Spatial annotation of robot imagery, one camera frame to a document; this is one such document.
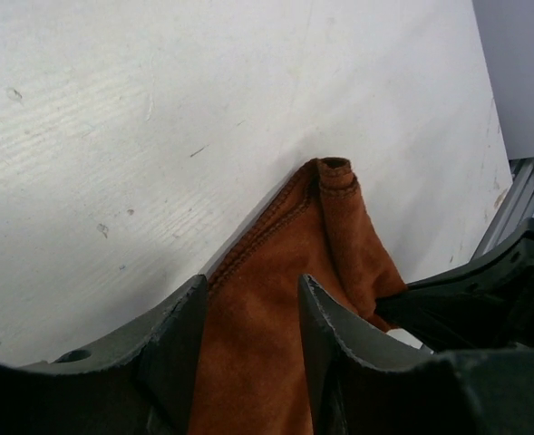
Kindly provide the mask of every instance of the brown cloth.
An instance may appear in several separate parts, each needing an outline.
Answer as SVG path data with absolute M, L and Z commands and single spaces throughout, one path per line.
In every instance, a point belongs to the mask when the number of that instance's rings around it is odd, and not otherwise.
M 297 282 L 310 274 L 383 330 L 375 298 L 405 289 L 346 159 L 313 159 L 288 181 L 209 280 L 191 435 L 313 433 Z

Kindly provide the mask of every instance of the black plastic part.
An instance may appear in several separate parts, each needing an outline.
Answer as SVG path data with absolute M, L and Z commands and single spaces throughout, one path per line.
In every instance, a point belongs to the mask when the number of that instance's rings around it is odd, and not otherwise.
M 534 433 L 534 350 L 415 350 L 299 280 L 315 434 Z
M 206 278 L 194 276 L 54 363 L 0 364 L 0 434 L 187 433 L 206 302 Z
M 534 347 L 534 219 L 466 266 L 378 299 L 375 311 L 434 351 Z

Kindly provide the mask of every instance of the white table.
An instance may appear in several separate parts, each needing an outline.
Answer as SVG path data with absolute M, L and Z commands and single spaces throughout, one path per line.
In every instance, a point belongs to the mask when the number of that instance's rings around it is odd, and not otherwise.
M 470 259 L 510 186 L 471 0 L 0 0 L 0 361 L 127 323 L 330 155 L 407 281 Z

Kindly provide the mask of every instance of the gray wall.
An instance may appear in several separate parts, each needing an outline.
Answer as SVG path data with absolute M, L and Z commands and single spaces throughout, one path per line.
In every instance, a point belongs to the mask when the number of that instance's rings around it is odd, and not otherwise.
M 534 0 L 473 0 L 510 159 L 534 157 Z

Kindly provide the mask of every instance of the brown fabric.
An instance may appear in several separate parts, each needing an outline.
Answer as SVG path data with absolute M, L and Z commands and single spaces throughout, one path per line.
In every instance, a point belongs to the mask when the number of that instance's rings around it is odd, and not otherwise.
M 405 284 L 375 234 L 345 159 L 313 159 L 210 278 L 191 435 L 312 433 L 297 280 L 313 275 L 377 327 L 375 298 Z

